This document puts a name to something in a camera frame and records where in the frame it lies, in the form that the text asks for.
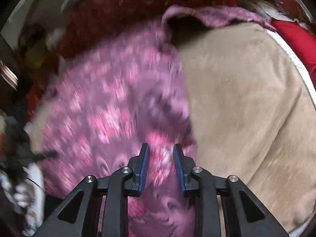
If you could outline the purple floral garment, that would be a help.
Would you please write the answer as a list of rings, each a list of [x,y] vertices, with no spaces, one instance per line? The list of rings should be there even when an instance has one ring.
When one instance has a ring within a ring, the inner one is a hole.
[[[196,157],[182,63],[168,20],[191,16],[205,27],[232,22],[271,25],[239,7],[169,7],[130,26],[71,61],[45,98],[53,102],[42,147],[58,157],[41,163],[46,206],[52,209],[85,176],[111,175],[150,146],[144,193],[130,198],[130,236],[193,236],[195,211],[179,189],[172,150]]]

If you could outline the beige plush blanket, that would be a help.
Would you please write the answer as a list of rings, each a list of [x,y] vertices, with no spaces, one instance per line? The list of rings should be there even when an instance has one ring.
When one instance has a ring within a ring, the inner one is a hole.
[[[292,236],[315,214],[315,105],[266,29],[238,23],[177,30],[197,163],[237,175]]]

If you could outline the red penguin print pillow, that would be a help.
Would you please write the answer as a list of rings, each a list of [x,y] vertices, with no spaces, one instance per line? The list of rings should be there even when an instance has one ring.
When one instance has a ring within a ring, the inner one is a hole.
[[[136,22],[159,16],[171,5],[196,8],[214,5],[237,6],[237,0],[79,0],[66,18],[65,33],[53,53],[32,74],[28,95],[32,115],[46,88],[49,75],[57,71],[57,55],[73,58],[102,37],[120,32]]]

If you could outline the plain red cushion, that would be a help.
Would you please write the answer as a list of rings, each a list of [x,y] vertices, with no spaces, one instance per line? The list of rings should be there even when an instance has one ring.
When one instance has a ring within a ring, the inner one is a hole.
[[[306,29],[292,22],[273,19],[271,25],[302,61],[315,87],[315,35],[310,34]]]

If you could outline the white cloth pile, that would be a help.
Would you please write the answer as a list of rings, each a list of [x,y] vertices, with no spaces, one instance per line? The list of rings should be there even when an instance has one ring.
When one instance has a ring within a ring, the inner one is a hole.
[[[300,27],[308,29],[308,25],[304,22],[300,22],[298,19],[291,19],[285,15],[285,12],[280,12],[276,7],[266,3],[266,2],[246,2],[247,8],[249,11],[255,12],[260,15],[262,18],[266,19],[269,23],[272,22],[272,19],[281,20],[284,22],[297,23]]]

